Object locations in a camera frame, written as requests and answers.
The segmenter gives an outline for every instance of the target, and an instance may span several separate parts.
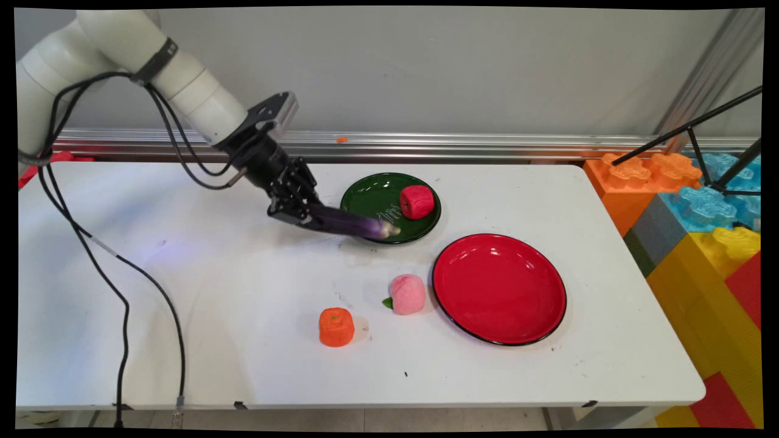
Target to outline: pink peach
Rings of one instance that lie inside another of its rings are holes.
[[[395,277],[389,294],[392,296],[393,310],[398,315],[416,313],[425,306],[425,283],[416,275]]]

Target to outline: orange carrot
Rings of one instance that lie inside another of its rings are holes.
[[[319,340],[328,347],[342,347],[354,336],[351,313],[340,307],[324,309],[319,315]]]

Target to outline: plate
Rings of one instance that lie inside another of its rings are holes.
[[[433,267],[433,291],[459,328],[483,341],[527,345],[549,336],[566,314],[566,288],[535,248],[505,235],[469,235]]]
[[[433,192],[435,207],[422,219],[406,219],[400,211],[400,191],[409,185],[426,185]],[[377,173],[352,184],[341,198],[341,210],[351,211],[400,227],[400,234],[384,240],[367,239],[377,243],[405,243],[428,234],[441,218],[441,201],[430,185],[419,178],[402,173]]]

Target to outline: green plate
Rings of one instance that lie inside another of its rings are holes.
[[[435,207],[422,219],[406,219],[400,211],[400,191],[409,185],[426,185],[433,192]],[[441,218],[441,201],[430,185],[419,178],[402,173],[377,173],[352,184],[341,198],[341,210],[362,214],[400,227],[400,234],[384,240],[367,239],[376,243],[405,243],[428,234]]]

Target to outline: wire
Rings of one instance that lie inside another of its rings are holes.
[[[70,222],[71,227],[73,228],[73,231],[76,232],[76,236],[79,238],[79,241],[81,242],[81,245],[84,247],[84,250],[86,251],[86,254],[90,257],[90,260],[92,261],[92,264],[95,266],[95,269],[100,274],[100,276],[103,278],[103,280],[108,284],[108,287],[111,288],[112,291],[116,294],[116,296],[119,297],[119,299],[122,301],[122,304],[125,305],[125,317],[122,322],[122,343],[124,345],[124,352],[122,353],[122,363],[119,365],[119,373],[116,379],[116,421],[114,423],[114,427],[123,427],[122,423],[122,380],[124,379],[125,375],[125,365],[127,364],[127,356],[129,355],[129,343],[127,341],[127,322],[130,317],[130,303],[127,301],[124,295],[114,286],[113,283],[111,283],[111,280],[108,279],[108,276],[106,276],[105,272],[100,268],[100,264],[97,263],[97,260],[95,260],[94,255],[92,254],[92,250],[90,247],[86,244],[86,241],[84,240],[84,236],[82,235],[82,228],[80,225],[78,225],[70,215],[70,212],[68,211],[68,207],[65,205],[65,199],[62,197],[62,194],[59,191],[59,187],[57,187],[56,180],[54,179],[54,172],[51,171],[51,165],[48,164],[46,166],[46,170],[49,172],[49,176],[51,177],[51,183],[55,188],[55,191],[57,193],[57,197],[60,199],[60,202],[62,202],[62,208],[58,209],[62,213],[62,215],[65,217],[65,219]],[[53,203],[55,206],[58,205],[54,197],[51,195],[51,191],[48,189],[48,185],[46,184],[46,178],[44,177],[43,168],[38,168],[38,174],[41,176],[41,185],[44,187],[44,191],[46,192],[46,196],[48,196],[51,203]]]
[[[49,127],[48,127],[48,134],[46,138],[46,143],[44,144],[44,149],[41,152],[42,158],[49,158],[53,154],[53,147],[54,142],[56,141],[57,137],[60,135],[62,130],[65,128],[65,124],[67,123],[68,119],[70,118],[70,115],[73,111],[73,108],[76,106],[76,102],[81,98],[83,93],[94,83],[108,79],[111,77],[116,76],[123,76],[126,78],[132,77],[129,73],[126,72],[104,72],[99,75],[93,76],[92,78],[86,79],[84,81],[74,83],[73,85],[66,87],[65,89],[61,90],[57,95],[55,96],[54,102],[52,103],[51,108],[51,117],[49,118]],[[205,166],[203,166],[202,161],[197,157],[197,154],[195,154],[195,151],[192,149],[191,145],[189,144],[189,141],[186,138],[186,135],[184,133],[184,129],[182,128],[181,123],[178,120],[178,117],[171,109],[170,105],[166,102],[164,97],[160,94],[159,90],[157,90],[154,86],[151,84],[147,84],[144,88],[146,88],[146,91],[149,93],[149,95],[152,97],[152,100],[154,101],[155,105],[157,106],[157,109],[160,112],[160,116],[163,119],[163,122],[165,124],[166,130],[168,135],[171,138],[171,144],[174,147],[174,150],[176,151],[176,154],[178,155],[178,159],[180,160],[182,167],[184,167],[185,171],[189,175],[190,178],[192,178],[193,181],[197,182],[199,185],[207,188],[207,189],[214,189],[214,190],[222,190],[226,189],[228,187],[231,187],[235,181],[237,181],[236,178],[233,178],[228,184],[225,185],[209,185],[206,184],[197,177],[189,170],[189,167],[186,165],[184,161],[184,157],[181,154],[181,151],[178,148],[178,144],[175,141],[173,130],[171,129],[170,122],[167,120],[167,116],[165,114],[165,111],[162,107],[162,104],[160,103],[160,100],[164,102],[164,106],[167,108],[167,110],[170,112],[171,117],[174,119],[174,122],[178,128],[179,133],[182,136],[182,139],[184,140],[184,143],[186,144],[187,148],[189,149],[190,154],[195,158],[197,163],[200,165],[200,167],[209,175],[223,175],[225,171],[232,165],[234,157],[237,157],[238,154],[233,155],[231,159],[227,162],[227,165],[225,168],[223,168],[219,172],[211,172],[205,169]],[[56,118],[57,118],[57,110],[59,107],[59,103],[62,100],[62,98],[71,91],[76,91],[70,99],[70,102],[68,103],[67,107],[65,108],[65,112],[62,116],[62,120],[57,124]],[[239,153],[242,152],[244,147],[241,147],[239,149]],[[55,199],[54,195],[52,195],[51,190],[48,187],[48,184],[46,182],[45,175],[43,173],[43,167],[46,167],[46,171],[49,175],[49,178],[51,178],[51,184],[54,188],[54,191],[57,195],[57,199]],[[38,166],[38,174],[41,178],[41,186],[43,187],[44,191],[46,192],[46,196],[51,201],[51,203],[57,208],[57,210],[62,214],[62,216],[70,223],[71,227],[73,228],[73,231],[76,233],[76,236],[79,238],[79,241],[81,242],[81,245],[86,250],[86,254],[89,256],[92,264],[95,266],[95,269],[99,273],[99,275],[103,278],[103,280],[108,284],[109,288],[119,297],[119,299],[122,301],[122,304],[125,307],[125,315],[124,320],[122,323],[122,342],[123,342],[123,354],[122,354],[122,362],[119,365],[119,371],[117,376],[117,390],[116,390],[116,421],[114,423],[114,427],[121,428],[123,427],[122,422],[122,381],[124,379],[124,372],[125,372],[125,366],[127,364],[127,358],[129,356],[129,342],[128,342],[128,336],[127,336],[127,325],[129,321],[129,314],[130,314],[130,304],[125,298],[125,296],[114,286],[114,284],[111,282],[111,280],[108,278],[108,276],[103,272],[102,268],[100,267],[100,264],[97,262],[97,260],[94,257],[94,254],[92,254],[92,251],[90,247],[86,243],[86,239],[84,236],[92,240],[93,242],[97,243],[101,248],[105,249],[108,253],[110,253],[112,256],[116,257],[117,259],[121,260],[123,263],[127,264],[131,268],[137,270],[140,272],[144,277],[146,277],[149,281],[154,284],[154,286],[157,288],[157,290],[160,291],[162,296],[165,299],[165,302],[167,303],[168,307],[171,309],[171,313],[173,314],[173,319],[176,325],[176,334],[178,336],[178,346],[179,346],[179,354],[181,356],[181,378],[179,380],[179,386],[178,386],[178,398],[176,401],[176,407],[177,409],[180,408],[181,404],[183,404],[184,400],[184,385],[185,385],[185,370],[186,370],[186,362],[185,362],[185,351],[184,351],[184,337],[182,334],[182,327],[181,323],[178,319],[178,314],[176,313],[175,307],[173,306],[173,302],[171,301],[170,297],[167,295],[165,290],[160,286],[160,284],[154,280],[154,278],[149,275],[145,270],[141,269],[137,265],[135,265],[133,262],[127,260],[126,258],[120,256],[117,254],[113,249],[109,248],[107,245],[105,245],[103,242],[101,242],[99,239],[94,237],[91,233],[89,233],[84,227],[82,227],[78,222],[76,222],[75,219],[73,219],[72,215],[70,214],[70,210],[68,209],[67,205],[65,204],[65,198],[62,195],[59,185],[57,184],[57,180],[54,176],[54,171],[51,169],[51,164],[46,164],[45,166]]]
[[[100,73],[98,75],[95,75],[89,79],[85,79],[83,81],[80,81],[78,83],[74,83],[73,85],[70,85],[66,88],[63,88],[57,95],[55,96],[54,103],[52,104],[52,110],[51,110],[51,117],[49,118],[49,130],[48,135],[46,138],[46,143],[44,144],[44,149],[41,152],[41,157],[50,157],[53,153],[54,149],[54,143],[59,137],[60,133],[62,133],[62,130],[65,128],[65,124],[70,118],[70,114],[73,111],[73,108],[76,106],[76,102],[81,98],[81,95],[86,91],[87,88],[89,88],[92,84],[99,82],[104,79],[109,79],[111,77],[121,76],[125,78],[131,78],[132,75],[127,72],[104,72]],[[189,150],[189,153],[192,155],[192,157],[195,159],[195,162],[203,169],[205,173],[212,176],[220,176],[224,175],[225,172],[232,166],[234,159],[240,155],[240,152],[242,152],[248,145],[244,145],[241,147],[241,149],[238,151],[238,153],[234,154],[225,164],[224,168],[222,168],[219,171],[210,171],[206,168],[206,166],[203,164],[203,162],[200,160],[200,158],[195,153],[195,150],[192,148],[192,145],[189,142],[189,139],[187,138],[184,128],[182,127],[181,122],[178,120],[178,116],[173,112],[173,109],[169,105],[169,103],[165,100],[165,98],[162,96],[160,91],[154,87],[152,84],[147,84],[144,87],[146,91],[149,93],[149,95],[154,100],[154,104],[157,106],[157,110],[160,112],[160,117],[162,118],[163,123],[165,124],[165,129],[167,131],[168,137],[171,140],[171,144],[173,145],[173,148],[176,152],[176,155],[178,156],[179,161],[182,164],[182,167],[187,172],[187,175],[196,182],[198,185],[211,190],[224,190],[229,189],[233,186],[235,181],[230,180],[227,184],[223,185],[210,185],[206,184],[205,182],[198,179],[195,174],[192,173],[192,171],[189,170],[189,167],[186,165],[186,162],[184,160],[184,157],[182,156],[181,151],[179,150],[178,143],[176,142],[175,136],[173,134],[173,129],[171,128],[170,122],[167,120],[167,115],[165,114],[164,109],[162,108],[162,104],[160,101],[163,102],[164,106],[167,108],[167,110],[170,112],[171,117],[173,118],[174,123],[176,124],[178,128],[178,132],[181,135],[182,139],[184,140],[185,145],[187,146],[187,149]],[[68,106],[65,108],[65,113],[62,116],[62,120],[58,124],[57,128],[55,129],[55,123],[57,118],[57,108],[59,106],[59,102],[62,100],[62,98],[69,92],[76,90],[76,92],[71,97],[71,101],[68,103]]]

